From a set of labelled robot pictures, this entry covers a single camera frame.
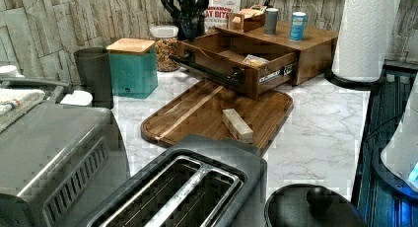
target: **black pot lid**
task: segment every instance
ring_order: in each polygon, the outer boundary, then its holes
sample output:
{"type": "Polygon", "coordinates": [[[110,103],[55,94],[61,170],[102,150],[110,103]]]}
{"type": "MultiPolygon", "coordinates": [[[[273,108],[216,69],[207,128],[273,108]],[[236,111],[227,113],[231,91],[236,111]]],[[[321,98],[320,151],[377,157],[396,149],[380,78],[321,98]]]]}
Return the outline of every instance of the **black pot lid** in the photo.
{"type": "Polygon", "coordinates": [[[366,226],[357,209],[342,195],[322,186],[290,185],[267,200],[268,227],[366,226]]]}

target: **wooden tray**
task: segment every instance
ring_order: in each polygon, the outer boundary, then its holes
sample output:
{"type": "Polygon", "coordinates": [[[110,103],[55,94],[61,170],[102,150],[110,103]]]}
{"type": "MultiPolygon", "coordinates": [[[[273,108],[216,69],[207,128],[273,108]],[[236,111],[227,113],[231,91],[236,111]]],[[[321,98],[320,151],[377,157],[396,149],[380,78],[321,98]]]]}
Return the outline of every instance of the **wooden tray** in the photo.
{"type": "Polygon", "coordinates": [[[201,81],[141,124],[144,139],[168,147],[188,134],[216,140],[234,136],[222,122],[222,110],[235,109],[253,130],[253,145],[265,152],[293,108],[292,98],[267,91],[253,100],[210,81],[201,81]]]}

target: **drawer handle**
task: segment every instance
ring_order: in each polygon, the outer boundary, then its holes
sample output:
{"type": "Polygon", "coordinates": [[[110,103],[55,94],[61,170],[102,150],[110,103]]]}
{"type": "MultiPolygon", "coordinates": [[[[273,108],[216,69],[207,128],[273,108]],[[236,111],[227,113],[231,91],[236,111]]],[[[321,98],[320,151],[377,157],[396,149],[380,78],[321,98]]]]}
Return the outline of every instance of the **drawer handle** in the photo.
{"type": "Polygon", "coordinates": [[[293,69],[296,69],[297,65],[298,65],[298,63],[296,62],[296,63],[292,63],[292,64],[284,66],[283,67],[283,75],[286,76],[287,74],[290,74],[293,71],[293,69]]]}
{"type": "Polygon", "coordinates": [[[182,63],[193,69],[204,73],[205,75],[211,76],[217,80],[222,81],[227,86],[237,87],[244,81],[244,70],[239,67],[233,67],[233,73],[230,75],[225,75],[223,73],[217,72],[211,68],[202,66],[195,63],[194,53],[192,51],[186,50],[184,56],[172,55],[170,58],[178,63],[182,63]]]}

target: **backsplash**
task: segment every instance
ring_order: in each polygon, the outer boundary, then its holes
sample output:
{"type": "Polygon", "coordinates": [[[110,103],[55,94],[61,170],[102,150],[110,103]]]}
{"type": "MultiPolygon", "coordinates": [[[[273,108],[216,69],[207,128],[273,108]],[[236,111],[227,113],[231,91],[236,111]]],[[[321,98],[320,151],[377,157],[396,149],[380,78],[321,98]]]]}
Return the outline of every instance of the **backsplash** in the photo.
{"type": "MultiPolygon", "coordinates": [[[[279,20],[305,11],[309,25],[338,31],[345,0],[271,0],[279,20]]],[[[242,7],[264,0],[242,0],[242,7]]],[[[393,59],[414,61],[418,0],[401,0],[393,31],[393,59]]],[[[73,53],[119,38],[148,38],[149,24],[167,22],[160,0],[0,0],[0,65],[26,77],[80,84],[73,53]]]]}

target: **white container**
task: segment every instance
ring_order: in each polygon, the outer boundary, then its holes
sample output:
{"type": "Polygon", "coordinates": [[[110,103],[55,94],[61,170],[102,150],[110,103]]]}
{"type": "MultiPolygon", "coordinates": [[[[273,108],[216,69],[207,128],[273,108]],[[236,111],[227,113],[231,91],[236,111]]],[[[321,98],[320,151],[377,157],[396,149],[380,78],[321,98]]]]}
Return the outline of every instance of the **white container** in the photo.
{"type": "Polygon", "coordinates": [[[24,77],[19,74],[18,68],[13,65],[1,66],[0,67],[0,78],[3,77],[24,77]]]}
{"type": "Polygon", "coordinates": [[[157,70],[171,72],[178,70],[178,63],[170,59],[177,51],[178,28],[174,26],[156,26],[150,28],[156,38],[157,70]]]}
{"type": "Polygon", "coordinates": [[[89,92],[74,91],[73,94],[68,94],[60,102],[61,105],[85,106],[92,105],[93,96],[89,92]]]}

